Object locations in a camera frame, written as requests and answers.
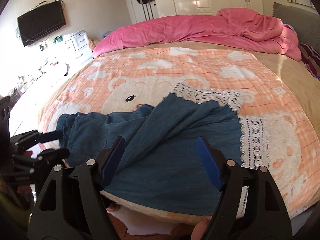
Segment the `blue denim pants lace hem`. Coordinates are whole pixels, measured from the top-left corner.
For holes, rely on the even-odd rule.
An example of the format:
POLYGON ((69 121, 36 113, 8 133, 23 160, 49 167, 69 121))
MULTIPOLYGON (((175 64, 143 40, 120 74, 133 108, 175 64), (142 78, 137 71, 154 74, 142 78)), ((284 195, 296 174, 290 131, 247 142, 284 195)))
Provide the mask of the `blue denim pants lace hem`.
POLYGON ((244 94, 226 92, 222 101, 218 96, 179 83, 157 106, 107 115, 63 114, 56 126, 63 133, 59 145, 70 152, 67 164, 78 166, 122 136, 125 152, 107 193, 152 209, 211 215, 220 193, 197 153, 199 137, 243 167, 270 162, 266 122, 237 114, 244 94))

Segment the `cluttered white desk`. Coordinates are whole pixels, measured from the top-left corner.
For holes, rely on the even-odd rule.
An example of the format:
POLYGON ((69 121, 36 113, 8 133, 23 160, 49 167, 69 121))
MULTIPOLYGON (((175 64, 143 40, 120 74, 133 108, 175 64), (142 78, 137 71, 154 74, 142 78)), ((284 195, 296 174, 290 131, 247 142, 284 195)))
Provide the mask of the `cluttered white desk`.
POLYGON ((8 93, 11 135, 38 128, 42 108, 67 81, 71 66, 70 59, 65 56, 48 59, 8 93))

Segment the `white drawer cabinet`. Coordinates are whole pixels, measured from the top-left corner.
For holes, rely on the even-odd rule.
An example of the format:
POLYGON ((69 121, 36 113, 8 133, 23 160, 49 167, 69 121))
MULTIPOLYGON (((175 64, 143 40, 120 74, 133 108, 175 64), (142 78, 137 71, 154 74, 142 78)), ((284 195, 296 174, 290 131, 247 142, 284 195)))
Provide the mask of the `white drawer cabinet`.
POLYGON ((82 64, 93 59, 87 33, 84 29, 64 35, 63 44, 67 63, 82 64))

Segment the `peach bear print blanket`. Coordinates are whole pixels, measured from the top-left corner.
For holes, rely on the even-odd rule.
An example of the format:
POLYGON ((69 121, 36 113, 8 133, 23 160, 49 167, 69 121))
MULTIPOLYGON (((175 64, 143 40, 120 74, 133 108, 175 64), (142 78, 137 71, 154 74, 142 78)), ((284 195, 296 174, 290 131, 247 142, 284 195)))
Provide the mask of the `peach bear print blanket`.
POLYGON ((269 167, 290 216, 319 201, 319 81, 285 55, 197 42, 104 53, 57 90, 39 127, 53 131, 65 113, 155 106, 170 92, 239 114, 241 160, 269 167))

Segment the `beige bed sheet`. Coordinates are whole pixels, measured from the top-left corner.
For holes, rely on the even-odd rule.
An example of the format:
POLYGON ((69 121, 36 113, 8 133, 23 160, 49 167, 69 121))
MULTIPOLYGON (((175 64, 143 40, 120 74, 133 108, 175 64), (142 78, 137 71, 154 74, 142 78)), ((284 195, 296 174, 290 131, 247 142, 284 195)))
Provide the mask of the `beige bed sheet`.
POLYGON ((73 75, 42 108, 39 127, 61 114, 132 112, 159 104, 178 83, 212 89, 220 100, 244 94, 241 114, 285 109, 319 131, 319 81, 285 55, 200 42, 153 44, 100 55, 73 75))

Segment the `purple striped pillow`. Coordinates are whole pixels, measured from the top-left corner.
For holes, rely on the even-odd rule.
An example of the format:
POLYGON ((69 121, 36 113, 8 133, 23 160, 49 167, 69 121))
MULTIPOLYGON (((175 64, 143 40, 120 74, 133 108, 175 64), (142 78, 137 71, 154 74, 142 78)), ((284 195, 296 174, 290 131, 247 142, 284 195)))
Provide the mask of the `purple striped pillow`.
POLYGON ((310 74, 319 80, 319 52, 308 44, 301 43, 299 49, 302 55, 302 62, 305 64, 306 69, 310 74))

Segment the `pink duvet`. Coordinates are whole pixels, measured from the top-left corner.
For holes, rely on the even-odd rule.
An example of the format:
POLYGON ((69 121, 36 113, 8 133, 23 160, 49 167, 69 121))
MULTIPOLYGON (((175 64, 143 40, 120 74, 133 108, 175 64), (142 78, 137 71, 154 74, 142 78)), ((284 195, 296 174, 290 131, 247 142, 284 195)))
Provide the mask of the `pink duvet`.
POLYGON ((119 28, 107 35, 92 52, 93 57, 124 48, 156 43, 204 42, 281 54, 300 61, 298 36, 276 17, 247 8, 227 8, 217 15, 177 15, 156 18, 119 28))

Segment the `grey padded headboard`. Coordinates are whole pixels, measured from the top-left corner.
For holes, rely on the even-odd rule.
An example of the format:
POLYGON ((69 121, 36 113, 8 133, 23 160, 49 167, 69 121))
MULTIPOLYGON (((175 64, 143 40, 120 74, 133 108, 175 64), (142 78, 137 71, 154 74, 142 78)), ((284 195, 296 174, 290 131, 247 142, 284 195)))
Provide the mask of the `grey padded headboard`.
POLYGON ((283 23, 291 25, 295 29, 300 43, 311 45, 319 51, 319 15, 274 2, 273 16, 281 19, 283 23))

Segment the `black wall television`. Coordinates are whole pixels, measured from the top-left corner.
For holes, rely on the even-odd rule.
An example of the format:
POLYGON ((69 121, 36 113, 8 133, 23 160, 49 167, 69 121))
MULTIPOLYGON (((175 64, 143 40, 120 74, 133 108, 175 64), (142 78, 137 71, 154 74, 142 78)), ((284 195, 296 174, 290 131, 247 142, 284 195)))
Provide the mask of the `black wall television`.
POLYGON ((28 46, 66 25, 62 0, 38 6, 17 18, 23 46, 28 46))

